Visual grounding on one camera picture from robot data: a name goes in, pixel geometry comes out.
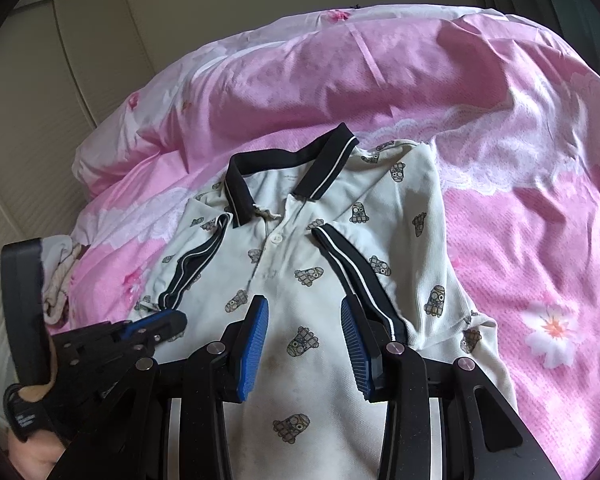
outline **cartoon print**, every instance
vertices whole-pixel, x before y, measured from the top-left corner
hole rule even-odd
[[[467,325],[471,325],[471,318],[474,316],[480,316],[480,314],[478,314],[477,312],[472,312],[472,313],[464,316],[462,319],[464,320],[465,323],[467,323]]]
[[[298,327],[298,334],[286,346],[286,353],[291,357],[298,357],[304,354],[309,348],[318,348],[320,342],[313,332],[305,326]]]
[[[257,264],[260,261],[260,257],[262,256],[261,249],[249,249],[247,251],[247,256],[251,258],[252,264]]]
[[[445,287],[436,285],[431,289],[429,300],[424,306],[424,311],[430,316],[442,316],[442,310],[445,307]]]
[[[181,337],[184,337],[184,330],[182,332],[176,334],[175,336],[168,338],[167,341],[169,343],[173,343],[174,341],[176,341],[176,339],[180,339]]]
[[[396,162],[391,167],[391,178],[394,182],[402,182],[404,179],[404,164],[402,162]]]
[[[293,444],[296,441],[296,436],[306,430],[310,423],[309,417],[304,413],[296,413],[285,420],[274,420],[273,431],[282,437],[283,442]]]
[[[314,227],[320,227],[321,225],[324,225],[324,220],[322,218],[316,218],[314,221],[309,222],[309,225],[306,227],[306,230],[310,231]]]
[[[354,205],[351,206],[351,218],[349,218],[349,222],[353,222],[354,224],[369,222],[369,217],[366,215],[365,207],[362,205],[362,202],[355,202]]]
[[[380,158],[380,153],[376,153],[375,155],[371,155],[371,156],[362,155],[360,158],[368,164],[377,164],[378,159]]]
[[[322,267],[311,267],[310,269],[296,270],[294,276],[303,285],[312,286],[314,281],[320,278],[323,273],[324,269]]]
[[[227,304],[224,306],[224,309],[227,312],[233,312],[239,306],[244,305],[245,303],[247,303],[247,291],[240,289],[235,293],[235,296],[227,302]]]
[[[383,276],[391,275],[391,268],[387,265],[387,262],[379,260],[377,256],[369,258],[369,263],[376,274],[382,274]]]
[[[462,341],[460,342],[460,348],[466,354],[470,354],[474,351],[475,346],[478,344],[478,341],[482,339],[482,334],[477,328],[472,328],[470,330],[462,330],[464,334],[462,336]]]
[[[144,304],[141,301],[136,302],[134,305],[134,310],[142,314],[143,312],[148,314],[154,314],[155,312],[160,311],[160,307],[157,303]]]
[[[210,231],[212,233],[216,232],[216,219],[209,220],[206,224],[202,224],[202,227],[205,231]]]
[[[416,228],[416,238],[422,234],[422,230],[424,229],[424,219],[427,217],[425,212],[420,213],[416,216],[411,223]]]
[[[387,146],[393,146],[394,145],[395,140],[388,140],[387,142],[383,142],[382,144],[378,144],[376,146],[376,152],[381,152],[382,150],[384,150]]]
[[[196,275],[196,277],[195,277],[193,280],[191,280],[191,281],[189,282],[189,285],[187,285],[187,286],[184,288],[184,290],[191,290],[191,285],[193,285],[193,284],[194,284],[194,283],[195,283],[197,280],[199,280],[199,279],[200,279],[200,274],[197,274],[197,275]]]

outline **blue gripper pad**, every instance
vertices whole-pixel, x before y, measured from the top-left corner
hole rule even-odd
[[[257,311],[250,327],[244,352],[240,358],[240,379],[238,380],[237,393],[241,402],[244,402],[253,390],[269,325],[269,302],[261,297],[259,304],[252,304],[250,308],[254,306],[256,306]]]
[[[346,298],[342,300],[342,305],[340,306],[340,322],[342,324],[342,333],[347,343],[351,368],[353,368],[353,375],[356,378],[356,385],[365,399],[369,400],[372,392],[371,357],[369,357],[362,343],[360,330],[358,330],[356,321],[351,313],[351,307],[347,303]]]

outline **flower print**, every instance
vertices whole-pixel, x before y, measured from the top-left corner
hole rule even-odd
[[[576,347],[582,342],[575,314],[553,301],[531,301],[522,313],[522,321],[534,330],[525,343],[534,356],[544,355],[545,368],[573,365]]]
[[[130,96],[129,96],[129,108],[131,108],[131,111],[136,109],[136,106],[138,106],[138,92],[133,92]]]
[[[449,257],[449,261],[451,262],[451,266],[454,269],[458,269],[462,264],[462,260],[460,259],[460,251],[455,246],[448,245],[446,248],[446,254]]]
[[[334,9],[327,12],[327,18],[331,23],[344,22],[345,20],[348,20],[350,16],[351,13],[346,10]]]
[[[126,304],[129,307],[134,304],[137,296],[140,293],[140,287],[146,271],[147,269],[139,267],[132,273],[126,275],[122,282],[122,294],[126,300]]]

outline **human hand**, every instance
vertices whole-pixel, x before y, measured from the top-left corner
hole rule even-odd
[[[9,431],[9,460],[24,480],[45,480],[64,453],[62,442],[50,431],[40,430],[26,442]]]

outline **white flower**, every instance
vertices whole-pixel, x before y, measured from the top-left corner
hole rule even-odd
[[[534,330],[525,343],[533,355],[544,355],[545,368],[573,365],[576,347],[582,341],[575,315],[555,303],[532,301],[522,313],[522,321]]]

